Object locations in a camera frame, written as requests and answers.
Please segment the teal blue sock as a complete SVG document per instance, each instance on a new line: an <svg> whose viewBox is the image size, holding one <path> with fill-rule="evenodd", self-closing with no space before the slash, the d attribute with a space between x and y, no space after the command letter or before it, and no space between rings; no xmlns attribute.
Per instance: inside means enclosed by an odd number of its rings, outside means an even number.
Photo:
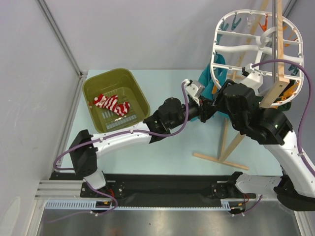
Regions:
<svg viewBox="0 0 315 236"><path fill-rule="evenodd" d="M215 62L218 64L223 64L225 65L225 59L222 55L220 54L216 54L215 57ZM222 69L222 68L218 68L219 72L218 74L221 74L221 82L224 81L224 79L226 78L226 70ZM202 95L200 96L200 98L208 98L213 100L213 94L212 94L212 90L215 87L214 82L212 80L212 76L211 76L211 72L210 72L210 63L206 66L206 68L203 70L203 72L201 73L198 81L205 87L204 91L202 92ZM192 105L195 103L193 100L191 100L189 98L189 109L192 108L190 103L192 103ZM192 117L189 111L189 118L191 117L190 121L193 122L197 119L199 119L199 116L197 117Z"/></svg>

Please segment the white plastic clip hanger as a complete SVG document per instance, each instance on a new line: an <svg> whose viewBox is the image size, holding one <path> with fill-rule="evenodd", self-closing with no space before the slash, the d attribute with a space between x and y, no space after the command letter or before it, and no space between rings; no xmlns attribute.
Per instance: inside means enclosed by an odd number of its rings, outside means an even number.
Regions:
<svg viewBox="0 0 315 236"><path fill-rule="evenodd" d="M272 12L261 10L242 9L224 15L215 27L212 58L210 60L210 72L215 87L212 93L216 93L227 79L237 83L245 78L242 68L249 63L260 71L263 76L263 84L259 89L254 89L255 94L261 99L274 84L272 68L274 63L284 63L284 75L294 80L298 86L295 93L283 102L272 102L272 107L284 105L292 101L301 91L304 74L299 69L304 65L303 39L296 25L287 18L283 18L283 44L284 58L273 59L272 48L266 43L271 43L272 37L262 36L272 27ZM225 65L215 62L215 55L220 54L225 59ZM219 69L225 69L227 74L224 81L221 80Z"/></svg>

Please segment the red white striped sock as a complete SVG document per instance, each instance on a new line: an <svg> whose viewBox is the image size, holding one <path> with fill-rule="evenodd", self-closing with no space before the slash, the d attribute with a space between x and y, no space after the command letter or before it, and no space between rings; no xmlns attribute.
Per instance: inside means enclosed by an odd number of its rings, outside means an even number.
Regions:
<svg viewBox="0 0 315 236"><path fill-rule="evenodd" d="M94 98L94 104L103 109L108 109L110 111L113 110L115 105L118 103L118 95L114 94L112 96L105 96L104 94L100 94L98 97Z"/></svg>
<svg viewBox="0 0 315 236"><path fill-rule="evenodd" d="M130 110L130 103L123 102L123 103L116 104L112 111L118 116L123 117L129 113L129 110Z"/></svg>

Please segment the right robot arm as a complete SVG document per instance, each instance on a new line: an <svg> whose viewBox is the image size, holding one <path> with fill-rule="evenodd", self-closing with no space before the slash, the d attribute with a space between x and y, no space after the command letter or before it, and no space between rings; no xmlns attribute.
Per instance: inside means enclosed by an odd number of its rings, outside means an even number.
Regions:
<svg viewBox="0 0 315 236"><path fill-rule="evenodd" d="M256 193L276 197L293 211L314 211L315 177L307 155L298 150L297 137L286 115L277 109L261 108L254 90L227 80L214 96L217 111L229 116L232 127L264 146L285 171L283 176L239 174L228 183L232 197Z"/></svg>

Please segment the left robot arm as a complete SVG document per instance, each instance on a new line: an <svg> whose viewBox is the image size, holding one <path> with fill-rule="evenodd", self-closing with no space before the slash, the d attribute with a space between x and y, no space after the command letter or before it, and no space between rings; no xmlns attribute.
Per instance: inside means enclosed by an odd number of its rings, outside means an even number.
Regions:
<svg viewBox="0 0 315 236"><path fill-rule="evenodd" d="M198 118L207 121L217 109L212 100L201 97L182 104L177 98L168 98L153 115L128 128L108 133L90 134L87 129L81 130L70 146L70 158L76 176L85 179L91 191L98 197L108 192L105 176L97 166L99 157L135 144L151 144L173 134L176 127L184 128L185 124Z"/></svg>

